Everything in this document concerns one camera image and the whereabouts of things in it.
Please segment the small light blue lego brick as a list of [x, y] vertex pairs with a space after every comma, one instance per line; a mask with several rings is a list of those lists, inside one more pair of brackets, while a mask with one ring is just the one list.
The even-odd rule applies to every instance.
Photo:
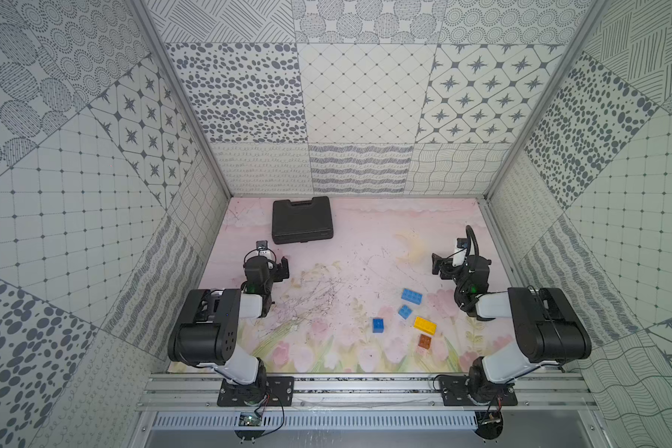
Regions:
[[413, 310], [408, 305], [403, 305], [401, 308], [399, 308], [399, 316], [403, 319], [408, 319], [412, 313]]

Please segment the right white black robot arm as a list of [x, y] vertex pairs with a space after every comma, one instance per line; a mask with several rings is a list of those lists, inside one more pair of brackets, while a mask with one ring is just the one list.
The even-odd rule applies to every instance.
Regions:
[[490, 292], [490, 265], [490, 259], [475, 254], [431, 255], [432, 273], [455, 283], [454, 302], [461, 312], [478, 321], [513, 321], [514, 340], [469, 367], [467, 394], [479, 405], [506, 398], [517, 379], [541, 367], [585, 360], [592, 351], [591, 338], [561, 289]]

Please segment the light blue long lego brick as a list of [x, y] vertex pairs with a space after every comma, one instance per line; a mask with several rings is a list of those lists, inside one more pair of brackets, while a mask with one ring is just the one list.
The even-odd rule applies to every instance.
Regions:
[[423, 295], [410, 289], [403, 289], [401, 298], [410, 304], [420, 305], [423, 301]]

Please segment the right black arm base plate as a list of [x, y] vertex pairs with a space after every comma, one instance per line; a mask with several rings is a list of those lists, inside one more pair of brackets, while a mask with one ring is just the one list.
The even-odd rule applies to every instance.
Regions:
[[444, 406], [505, 406], [518, 404], [513, 384], [494, 384], [472, 380], [466, 375], [439, 374], [433, 386], [441, 394]]

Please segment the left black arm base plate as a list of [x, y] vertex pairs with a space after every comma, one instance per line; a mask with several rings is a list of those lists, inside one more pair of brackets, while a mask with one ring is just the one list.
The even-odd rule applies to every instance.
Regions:
[[266, 402], [268, 406], [289, 407], [293, 400], [293, 376], [266, 376], [250, 385], [223, 380], [218, 394], [218, 407], [250, 407]]

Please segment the dark blue square lego brick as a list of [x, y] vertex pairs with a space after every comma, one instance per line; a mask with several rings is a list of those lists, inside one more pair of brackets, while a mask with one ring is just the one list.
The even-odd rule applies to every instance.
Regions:
[[375, 317], [372, 321], [373, 323], [373, 333], [381, 334], [385, 332], [385, 322], [381, 317]]

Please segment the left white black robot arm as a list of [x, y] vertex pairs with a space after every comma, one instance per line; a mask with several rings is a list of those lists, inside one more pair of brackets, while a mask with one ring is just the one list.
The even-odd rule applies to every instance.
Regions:
[[289, 278], [289, 261], [276, 259], [266, 241], [243, 260], [246, 280], [238, 289], [193, 289], [167, 340], [169, 360], [211, 369], [225, 380], [225, 392], [238, 405], [256, 405], [270, 396], [264, 362], [240, 347], [239, 323], [265, 318], [273, 286]]

